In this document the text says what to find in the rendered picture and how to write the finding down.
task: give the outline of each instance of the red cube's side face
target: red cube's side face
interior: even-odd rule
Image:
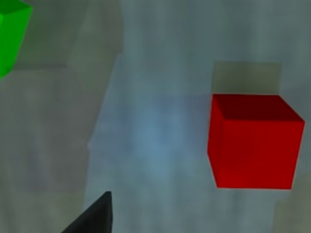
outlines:
[[[277,119],[277,114],[273,113],[269,120],[269,112],[262,113],[261,117],[251,116],[249,112],[235,113],[232,104],[241,103],[232,103],[232,98],[229,97],[229,107],[226,108],[226,105],[222,105],[218,106],[218,109],[230,112],[234,117],[230,118],[228,114],[218,113],[215,110],[217,108],[212,107],[211,109],[208,156],[217,187],[290,189],[304,121],[299,117],[293,118],[293,112],[288,112],[289,119],[281,115],[280,120]],[[278,102],[279,100],[267,101],[266,96],[263,97],[263,100],[265,103],[284,104],[281,101]],[[219,104],[216,98],[213,101],[214,104]],[[280,107],[281,111],[287,112],[288,109],[284,109],[284,106]],[[223,117],[223,120],[221,128],[219,128],[221,132],[217,133],[217,127],[215,127],[217,120],[215,119],[218,114]]]

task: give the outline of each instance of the floor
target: floor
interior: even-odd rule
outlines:
[[[308,232],[308,1],[28,2],[0,85],[1,232],[61,232],[107,190],[113,233]],[[215,61],[281,63],[280,94],[307,121],[291,192],[215,188]]]

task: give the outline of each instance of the green block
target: green block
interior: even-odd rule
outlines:
[[[0,0],[0,79],[13,69],[31,12],[19,0]]]

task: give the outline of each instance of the red cube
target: red cube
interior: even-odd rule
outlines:
[[[291,189],[304,125],[278,95],[212,95],[207,152],[217,187]]]

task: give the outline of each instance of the blue-gray surface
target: blue-gray surface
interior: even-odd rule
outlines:
[[[307,5],[121,1],[123,54],[90,141],[85,208],[111,190],[114,233],[270,232],[287,192],[215,188],[206,154],[211,68],[281,62],[281,93],[308,118]],[[301,154],[303,173],[310,166]]]

